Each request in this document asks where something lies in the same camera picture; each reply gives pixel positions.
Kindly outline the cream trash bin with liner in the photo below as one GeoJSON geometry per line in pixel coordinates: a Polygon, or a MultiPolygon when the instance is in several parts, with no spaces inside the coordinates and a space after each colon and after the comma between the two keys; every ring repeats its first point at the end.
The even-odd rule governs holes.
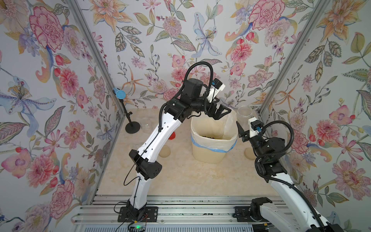
{"type": "Polygon", "coordinates": [[[201,114],[191,119],[191,142],[194,159],[204,163],[220,163],[238,138],[237,114],[231,111],[219,120],[201,114]]]}

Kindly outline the aluminium corner post right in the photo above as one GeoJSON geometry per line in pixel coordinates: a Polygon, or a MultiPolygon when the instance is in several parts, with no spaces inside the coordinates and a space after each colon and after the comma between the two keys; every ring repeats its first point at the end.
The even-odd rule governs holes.
{"type": "Polygon", "coordinates": [[[287,72],[291,68],[291,66],[294,64],[295,59],[300,54],[301,50],[304,48],[305,44],[307,43],[307,40],[313,31],[313,29],[316,26],[316,23],[319,21],[319,18],[324,13],[326,7],[328,5],[328,2],[325,0],[317,1],[316,5],[314,6],[314,9],[312,10],[312,13],[310,14],[310,17],[308,18],[306,24],[303,27],[302,35],[298,38],[297,42],[294,44],[291,52],[287,56],[287,60],[284,62],[282,69],[279,71],[273,85],[269,89],[269,92],[265,98],[265,101],[261,105],[258,115],[262,116],[265,111],[268,110],[268,106],[273,99],[277,89],[280,87],[283,79],[285,78],[287,72]]]}

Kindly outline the red lid tea jar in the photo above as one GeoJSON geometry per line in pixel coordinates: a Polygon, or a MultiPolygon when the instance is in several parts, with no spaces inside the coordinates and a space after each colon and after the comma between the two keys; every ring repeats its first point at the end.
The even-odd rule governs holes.
{"type": "Polygon", "coordinates": [[[248,105],[242,105],[237,109],[237,121],[244,130],[249,129],[249,120],[254,116],[253,109],[248,105]]]}

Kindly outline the beige jar lid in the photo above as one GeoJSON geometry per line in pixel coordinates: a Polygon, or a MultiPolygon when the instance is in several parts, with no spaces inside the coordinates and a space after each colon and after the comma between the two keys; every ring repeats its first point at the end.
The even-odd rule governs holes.
{"type": "Polygon", "coordinates": [[[248,160],[255,160],[256,159],[256,155],[255,155],[254,150],[252,148],[246,148],[244,150],[244,156],[248,160]]]}
{"type": "Polygon", "coordinates": [[[167,158],[170,156],[170,154],[171,154],[171,149],[169,146],[163,146],[163,148],[159,152],[159,156],[162,158],[167,158]]]}

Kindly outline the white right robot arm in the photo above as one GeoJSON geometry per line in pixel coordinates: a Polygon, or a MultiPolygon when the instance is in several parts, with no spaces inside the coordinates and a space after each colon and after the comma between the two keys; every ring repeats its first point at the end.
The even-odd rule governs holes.
{"type": "Polygon", "coordinates": [[[237,123],[238,136],[242,142],[249,142],[256,156],[254,166],[257,174],[279,194],[293,217],[288,217],[267,197],[253,199],[249,216],[253,221],[267,220],[281,232],[341,232],[340,225],[329,222],[313,207],[294,182],[279,159],[291,148],[295,133],[285,121],[272,121],[264,125],[251,118],[249,130],[237,123]],[[266,129],[274,124],[282,124],[289,130],[289,140],[264,136],[266,129]]]}

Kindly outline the beige lid tea jar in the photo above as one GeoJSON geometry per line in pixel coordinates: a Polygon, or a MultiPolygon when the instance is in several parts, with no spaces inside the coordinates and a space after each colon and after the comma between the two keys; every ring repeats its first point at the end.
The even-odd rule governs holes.
{"type": "Polygon", "coordinates": [[[141,128],[144,133],[151,134],[153,131],[153,125],[152,121],[149,118],[144,118],[142,119],[141,123],[141,128]]]}

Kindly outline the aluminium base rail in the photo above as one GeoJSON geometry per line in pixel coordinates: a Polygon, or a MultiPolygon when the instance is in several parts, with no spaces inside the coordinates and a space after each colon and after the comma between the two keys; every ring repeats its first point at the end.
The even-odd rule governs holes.
{"type": "MultiPolygon", "coordinates": [[[[118,226],[120,206],[131,196],[133,185],[127,187],[101,186],[92,201],[78,208],[72,216],[74,226],[110,225],[118,226]]],[[[232,224],[236,207],[249,206],[259,197],[268,197],[286,215],[292,213],[282,198],[270,186],[255,187],[196,187],[175,185],[157,187],[152,185],[147,198],[148,206],[157,207],[155,225],[169,224],[232,224]]]]}

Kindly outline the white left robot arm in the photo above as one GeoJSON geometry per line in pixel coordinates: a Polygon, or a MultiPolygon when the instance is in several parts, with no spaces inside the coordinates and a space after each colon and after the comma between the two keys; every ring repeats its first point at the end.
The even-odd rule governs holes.
{"type": "Polygon", "coordinates": [[[131,150],[129,157],[133,161],[132,168],[136,170],[135,187],[132,196],[126,202],[125,219],[134,222],[145,217],[148,191],[151,181],[158,176],[162,165],[157,162],[158,155],[166,141],[175,130],[187,119],[205,114],[219,120],[229,114],[231,109],[218,105],[217,94],[225,88],[219,80],[214,79],[214,70],[207,61],[196,62],[186,71],[183,84],[175,95],[162,105],[158,117],[158,126],[146,142],[137,150],[131,150]],[[195,78],[188,78],[190,72],[198,67],[206,66],[210,70],[208,84],[195,78]]]}

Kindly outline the aluminium corner post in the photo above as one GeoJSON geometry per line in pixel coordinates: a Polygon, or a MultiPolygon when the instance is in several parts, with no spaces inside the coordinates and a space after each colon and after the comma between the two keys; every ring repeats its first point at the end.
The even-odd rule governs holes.
{"type": "Polygon", "coordinates": [[[285,78],[287,72],[291,68],[291,66],[294,64],[295,59],[300,54],[301,50],[304,48],[305,44],[307,43],[307,40],[313,31],[313,29],[316,26],[316,23],[319,21],[319,18],[324,13],[326,7],[328,5],[328,2],[325,0],[317,1],[316,5],[314,6],[314,9],[312,10],[312,13],[310,14],[310,17],[308,18],[306,24],[303,27],[302,35],[298,38],[297,42],[294,44],[291,52],[287,56],[287,60],[284,62],[282,69],[279,71],[273,85],[269,89],[269,92],[265,98],[265,101],[261,105],[258,115],[262,116],[265,111],[268,110],[268,106],[273,99],[277,89],[280,87],[283,79],[285,78]]]}
{"type": "Polygon", "coordinates": [[[97,67],[102,73],[103,79],[106,81],[108,87],[109,87],[109,93],[113,94],[113,88],[114,83],[112,81],[112,78],[108,72],[108,68],[104,62],[103,57],[100,55],[100,50],[98,49],[98,46],[94,40],[94,37],[92,35],[92,32],[84,18],[84,15],[82,13],[82,9],[80,8],[77,1],[74,0],[67,0],[67,5],[70,8],[71,13],[74,16],[74,19],[77,22],[77,25],[80,27],[82,34],[87,42],[88,47],[91,50],[91,54],[93,56],[93,59],[96,62],[97,67]]]}

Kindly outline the aluminium corner post left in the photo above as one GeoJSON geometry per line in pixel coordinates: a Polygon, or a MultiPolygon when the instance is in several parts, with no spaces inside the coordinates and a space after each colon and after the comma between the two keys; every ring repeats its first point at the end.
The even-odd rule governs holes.
{"type": "Polygon", "coordinates": [[[109,93],[113,94],[113,88],[114,83],[112,81],[112,78],[108,72],[108,68],[104,62],[103,57],[100,55],[100,50],[98,49],[98,46],[94,40],[94,37],[92,35],[92,32],[84,18],[84,15],[82,13],[82,9],[80,8],[77,1],[74,0],[67,0],[67,5],[70,8],[71,13],[74,16],[74,19],[77,22],[77,25],[80,27],[82,34],[87,42],[88,47],[91,50],[91,54],[93,56],[93,59],[96,62],[97,67],[102,73],[103,79],[106,81],[108,87],[109,87],[109,93]]]}

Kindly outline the black round-base stand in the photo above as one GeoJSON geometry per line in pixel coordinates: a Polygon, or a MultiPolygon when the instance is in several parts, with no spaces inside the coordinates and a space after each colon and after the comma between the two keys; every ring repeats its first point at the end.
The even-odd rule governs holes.
{"type": "Polygon", "coordinates": [[[113,93],[116,96],[116,98],[120,101],[120,103],[122,104],[123,109],[124,109],[124,113],[125,113],[125,117],[128,120],[128,123],[125,126],[125,131],[129,134],[137,133],[140,130],[141,125],[140,125],[139,122],[132,121],[131,118],[130,118],[130,116],[132,115],[132,112],[128,112],[126,107],[125,107],[125,104],[124,104],[124,100],[126,98],[125,91],[120,90],[119,88],[113,88],[113,93]]]}

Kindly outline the red jar lid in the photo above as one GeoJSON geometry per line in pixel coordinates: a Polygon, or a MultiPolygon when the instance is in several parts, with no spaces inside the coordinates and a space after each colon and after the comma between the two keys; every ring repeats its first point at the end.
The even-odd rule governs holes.
{"type": "Polygon", "coordinates": [[[175,137],[176,137],[176,134],[175,134],[175,132],[173,132],[173,133],[170,135],[169,140],[173,140],[175,137]]]}

